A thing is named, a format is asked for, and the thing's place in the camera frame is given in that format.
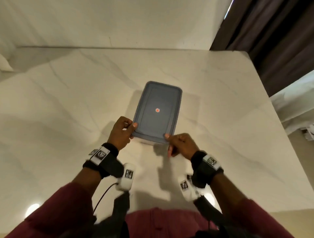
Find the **container lid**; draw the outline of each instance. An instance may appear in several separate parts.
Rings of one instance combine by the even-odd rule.
[[[132,135],[167,143],[164,136],[174,134],[181,96],[182,90],[178,87],[152,81],[146,83],[133,119],[138,127]]]

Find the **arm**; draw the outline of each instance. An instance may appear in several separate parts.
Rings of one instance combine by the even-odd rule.
[[[116,150],[116,155],[133,138],[131,134],[136,126],[136,123],[132,125],[132,121],[125,117],[120,117],[115,123],[108,143],[110,149]],[[101,173],[97,170],[83,168],[71,183],[56,191],[11,231],[7,238],[58,237],[65,231],[77,229],[88,222],[94,223],[91,198],[101,179]]]
[[[199,151],[196,143],[186,133],[170,136],[165,135],[170,145],[168,156],[182,154],[191,161],[193,169],[197,169],[202,158],[195,160],[195,153]],[[210,182],[212,189],[222,213],[246,228],[253,234],[261,237],[289,237],[293,236],[281,226],[271,215],[264,211],[254,201],[246,196],[223,174],[217,173]]]

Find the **black cable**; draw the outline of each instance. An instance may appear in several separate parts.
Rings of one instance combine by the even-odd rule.
[[[108,190],[109,190],[113,185],[116,185],[116,184],[118,184],[118,183],[114,183],[114,184],[110,185],[109,188],[105,191],[105,193],[101,196],[101,198],[99,199],[99,201],[98,201],[96,207],[94,208],[93,214],[95,213],[95,210],[96,210],[98,204],[100,203],[101,199],[104,197],[104,195],[106,194],[106,192],[108,192]]]

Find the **white marble countertop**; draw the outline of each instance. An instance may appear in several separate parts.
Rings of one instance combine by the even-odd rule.
[[[70,182],[119,116],[133,119],[148,81],[183,90],[176,133],[190,133],[248,197],[269,212],[314,208],[313,189],[241,52],[21,48],[10,63],[18,72],[0,78],[0,233]],[[189,161],[164,154],[136,141],[120,152],[137,167],[130,211],[193,209],[177,184],[192,171]],[[114,181],[102,181],[94,204]],[[118,194],[106,194],[98,218],[111,214]]]

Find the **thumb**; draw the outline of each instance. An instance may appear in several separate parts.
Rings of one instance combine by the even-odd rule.
[[[129,136],[135,131],[137,125],[138,124],[135,122],[135,123],[129,125],[129,127],[125,130]]]
[[[174,145],[177,148],[180,148],[180,146],[183,144],[182,141],[179,140],[177,136],[172,136],[169,134],[165,134],[165,138],[171,145]]]

